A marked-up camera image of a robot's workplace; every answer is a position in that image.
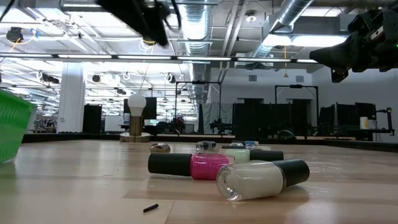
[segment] green basket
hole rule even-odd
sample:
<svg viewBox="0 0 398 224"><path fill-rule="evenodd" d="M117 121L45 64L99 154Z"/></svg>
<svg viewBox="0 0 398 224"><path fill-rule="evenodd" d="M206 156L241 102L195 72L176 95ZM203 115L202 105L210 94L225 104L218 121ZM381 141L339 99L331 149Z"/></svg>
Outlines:
<svg viewBox="0 0 398 224"><path fill-rule="evenodd" d="M0 90L0 162L13 159L34 105Z"/></svg>

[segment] light bulb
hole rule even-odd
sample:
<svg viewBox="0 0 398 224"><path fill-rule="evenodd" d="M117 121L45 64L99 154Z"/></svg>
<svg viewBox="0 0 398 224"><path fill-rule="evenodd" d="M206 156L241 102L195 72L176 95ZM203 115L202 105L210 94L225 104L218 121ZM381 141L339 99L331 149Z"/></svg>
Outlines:
<svg viewBox="0 0 398 224"><path fill-rule="evenodd" d="M130 107L130 116L141 117L142 110L147 105L147 100L141 94L133 94L129 97L127 103Z"/></svg>

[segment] pink nail polish bottle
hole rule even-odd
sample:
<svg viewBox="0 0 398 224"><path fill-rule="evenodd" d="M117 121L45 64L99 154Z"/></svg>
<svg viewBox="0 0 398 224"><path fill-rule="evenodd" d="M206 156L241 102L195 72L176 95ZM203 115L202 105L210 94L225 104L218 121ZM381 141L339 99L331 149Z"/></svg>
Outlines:
<svg viewBox="0 0 398 224"><path fill-rule="evenodd" d="M195 180L215 180L218 170L234 163L234 156L223 154L164 154L152 153L148 170L152 174L192 176Z"/></svg>

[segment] lamp base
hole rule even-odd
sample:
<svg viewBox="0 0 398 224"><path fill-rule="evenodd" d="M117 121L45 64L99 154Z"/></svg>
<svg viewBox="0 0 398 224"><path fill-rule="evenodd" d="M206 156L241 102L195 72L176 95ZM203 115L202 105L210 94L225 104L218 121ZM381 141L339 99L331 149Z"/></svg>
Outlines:
<svg viewBox="0 0 398 224"><path fill-rule="evenodd" d="M130 136L130 133L120 134L120 142L149 142L150 134L141 133L141 136Z"/></svg>

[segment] wooden table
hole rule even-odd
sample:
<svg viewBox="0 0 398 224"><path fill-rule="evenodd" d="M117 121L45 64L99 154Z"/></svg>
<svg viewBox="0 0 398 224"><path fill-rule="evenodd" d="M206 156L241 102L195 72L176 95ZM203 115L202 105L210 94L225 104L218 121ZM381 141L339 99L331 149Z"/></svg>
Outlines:
<svg viewBox="0 0 398 224"><path fill-rule="evenodd" d="M227 202L213 181L148 173L152 143L23 144L14 163L0 164L0 223L398 223L398 154L270 145L307 161L308 182ZM194 144L170 147L194 152Z"/></svg>

